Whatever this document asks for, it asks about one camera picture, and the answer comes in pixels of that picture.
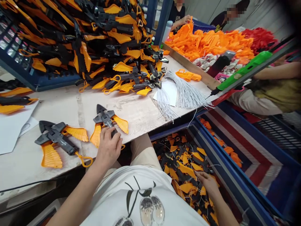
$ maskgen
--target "white shirt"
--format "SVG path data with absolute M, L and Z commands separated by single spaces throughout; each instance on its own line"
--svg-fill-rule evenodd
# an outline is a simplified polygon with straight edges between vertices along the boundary
M 147 166 L 121 167 L 99 187 L 92 200 L 92 212 L 81 225 L 207 226 L 175 193 L 171 181 L 163 171 Z

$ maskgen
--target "white string bundle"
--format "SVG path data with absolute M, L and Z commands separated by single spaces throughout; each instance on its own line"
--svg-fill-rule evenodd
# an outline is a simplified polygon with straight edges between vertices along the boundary
M 201 106 L 212 106 L 211 102 L 207 101 L 202 93 L 184 79 L 178 77 L 173 71 L 166 72 L 164 77 L 173 80 L 177 86 L 179 99 L 176 105 L 178 107 L 193 109 Z
M 157 103 L 159 108 L 158 119 L 164 116 L 167 121 L 172 121 L 178 117 L 178 115 L 170 108 L 170 100 L 164 89 L 157 89 Z

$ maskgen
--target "black shirt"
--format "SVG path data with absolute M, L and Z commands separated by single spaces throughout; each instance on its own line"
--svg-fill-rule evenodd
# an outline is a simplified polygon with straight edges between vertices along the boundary
M 181 11 L 178 11 L 177 7 L 174 4 L 172 4 L 172 9 L 170 10 L 168 20 L 171 20 L 172 22 L 177 22 L 178 20 L 182 19 L 184 16 L 185 16 L 185 6 L 182 6 Z M 173 33 L 176 34 L 181 27 L 182 26 L 177 26 L 173 30 Z
M 224 28 L 224 26 L 227 24 L 227 21 L 224 22 L 226 14 L 227 14 L 227 11 L 221 12 L 211 22 L 210 25 L 213 25 L 216 27 L 215 32 L 222 30 Z

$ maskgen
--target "wooden table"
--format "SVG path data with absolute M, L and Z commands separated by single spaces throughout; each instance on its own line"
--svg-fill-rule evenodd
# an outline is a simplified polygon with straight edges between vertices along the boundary
M 183 68 L 171 56 L 167 58 L 169 59 L 169 64 L 163 64 L 163 67 L 168 66 L 168 70 L 173 71 Z M 191 82 L 191 84 L 201 90 L 205 96 L 209 96 L 211 90 L 203 82 Z M 101 104 L 108 110 L 114 110 L 118 117 L 129 122 L 129 134 L 125 134 L 117 127 L 117 130 L 121 132 L 123 143 L 127 143 L 167 123 L 163 117 L 158 119 L 159 111 L 156 101 L 153 100 L 155 93 L 156 89 L 146 97 L 133 92 L 118 94 L 118 91 L 112 92 L 110 95 L 104 95 L 100 90 L 92 90 L 90 88 L 87 88 L 83 93 L 79 93 L 78 87 L 69 86 L 31 94 L 30 97 L 40 99 L 32 116 L 38 121 L 65 122 L 72 127 L 86 128 L 90 137 L 95 126 L 93 118 L 97 115 L 96 105 Z M 179 116 L 194 110 L 172 108 Z M 0 156 L 0 190 L 35 181 L 48 180 L 81 165 L 81 161 L 77 156 L 69 156 L 62 149 L 58 148 L 57 151 L 61 156 L 63 168 L 41 167 L 43 152 L 41 147 L 34 143 L 40 135 L 39 126 L 34 127 L 18 139 L 12 153 Z M 79 153 L 81 155 L 96 157 L 97 149 L 92 143 L 81 142 L 73 137 L 71 137 L 71 140 L 80 148 Z M 0 203 L 33 186 L 0 194 Z

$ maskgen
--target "graphic print on shirt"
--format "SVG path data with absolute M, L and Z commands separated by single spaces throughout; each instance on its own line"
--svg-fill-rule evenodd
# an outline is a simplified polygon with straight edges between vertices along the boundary
M 131 209 L 129 208 L 129 203 L 130 203 L 132 193 L 134 192 L 134 189 L 131 187 L 131 185 L 126 183 L 131 188 L 131 190 L 128 191 L 128 194 L 126 196 L 126 207 L 129 215 L 127 217 L 124 216 L 120 217 L 118 220 L 115 221 L 113 226 L 134 226 L 134 223 L 130 218 L 130 216 L 135 206 L 138 194 L 140 194 L 143 197 L 143 199 L 141 199 L 140 201 L 140 208 L 139 208 L 141 222 L 143 226 L 151 226 L 152 223 L 154 223 L 157 226 L 163 225 L 165 214 L 164 214 L 164 208 L 161 200 L 157 196 L 151 196 L 152 188 L 146 189 L 143 193 L 141 193 L 140 186 L 135 176 L 134 179 L 139 187 L 139 190 L 136 192 L 134 203 Z
M 179 21 L 181 19 L 181 17 L 180 16 L 176 16 L 176 20 L 175 20 L 175 22 L 177 22 L 177 21 Z M 175 29 L 174 29 L 174 32 L 178 32 L 178 30 L 180 30 L 180 28 L 181 28 L 182 26 L 181 25 L 179 25 L 179 26 L 177 26 Z

